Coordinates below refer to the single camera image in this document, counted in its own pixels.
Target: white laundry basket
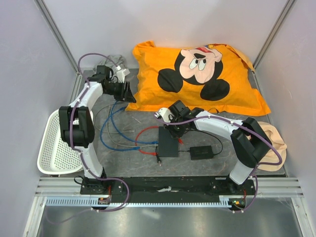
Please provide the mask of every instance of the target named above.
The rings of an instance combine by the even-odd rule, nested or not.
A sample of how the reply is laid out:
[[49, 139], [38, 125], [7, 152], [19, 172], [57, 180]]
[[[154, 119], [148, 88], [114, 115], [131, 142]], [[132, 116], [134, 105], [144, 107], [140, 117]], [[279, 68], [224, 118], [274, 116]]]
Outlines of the white laundry basket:
[[82, 170], [79, 156], [61, 140], [58, 110], [53, 112], [40, 145], [38, 168], [50, 175], [70, 174]]

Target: red cable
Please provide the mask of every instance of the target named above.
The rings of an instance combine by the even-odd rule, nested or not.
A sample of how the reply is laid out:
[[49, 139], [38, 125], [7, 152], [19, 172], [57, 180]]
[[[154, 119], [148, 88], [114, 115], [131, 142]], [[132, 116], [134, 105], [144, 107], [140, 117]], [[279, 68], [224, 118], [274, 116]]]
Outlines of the red cable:
[[[140, 131], [140, 133], [137, 134], [136, 138], [135, 138], [135, 146], [137, 146], [137, 139], [138, 137], [140, 136], [140, 134], [142, 134], [143, 132], [145, 132], [146, 130], [148, 129], [152, 129], [152, 128], [159, 128], [159, 126], [151, 126], [151, 127], [147, 127], [143, 130]], [[153, 156], [156, 156], [157, 153], [156, 152], [145, 152], [145, 151], [142, 151], [141, 149], [139, 149], [139, 152], [142, 153], [142, 154], [146, 154], [146, 155], [153, 155]]]

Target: power adapter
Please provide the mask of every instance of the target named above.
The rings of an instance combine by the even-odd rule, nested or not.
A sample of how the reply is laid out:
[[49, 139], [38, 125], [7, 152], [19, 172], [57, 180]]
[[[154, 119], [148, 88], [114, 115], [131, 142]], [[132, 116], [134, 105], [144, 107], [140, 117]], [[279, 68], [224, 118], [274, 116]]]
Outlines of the power adapter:
[[190, 147], [191, 160], [211, 159], [214, 157], [212, 146]]

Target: perforated basket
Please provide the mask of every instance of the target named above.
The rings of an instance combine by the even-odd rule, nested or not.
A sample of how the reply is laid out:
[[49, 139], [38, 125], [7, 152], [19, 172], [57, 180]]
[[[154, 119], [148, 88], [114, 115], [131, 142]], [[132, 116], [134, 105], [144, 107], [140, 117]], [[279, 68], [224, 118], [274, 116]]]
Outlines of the perforated basket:
[[44, 174], [70, 174], [82, 170], [79, 156], [61, 140], [58, 110], [47, 121], [40, 145], [38, 168]]

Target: beige cloth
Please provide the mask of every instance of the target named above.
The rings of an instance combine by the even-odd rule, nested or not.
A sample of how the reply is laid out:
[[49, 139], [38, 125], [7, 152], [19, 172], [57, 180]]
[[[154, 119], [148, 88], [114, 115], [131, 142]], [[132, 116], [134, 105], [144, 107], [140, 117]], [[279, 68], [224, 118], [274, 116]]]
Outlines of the beige cloth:
[[[284, 143], [283, 139], [281, 138], [279, 132], [277, 129], [272, 126], [271, 124], [267, 122], [258, 122], [265, 134], [268, 136], [270, 141], [272, 142], [272, 145], [276, 150], [280, 153], [282, 157], [282, 164], [280, 165], [260, 165], [258, 168], [261, 170], [266, 170], [266, 171], [277, 171], [279, 170], [286, 159], [286, 144]], [[278, 162], [278, 157], [276, 154], [272, 151], [269, 150], [268, 153], [266, 154], [265, 157], [262, 158], [260, 162], [270, 162], [270, 163], [277, 163]]]

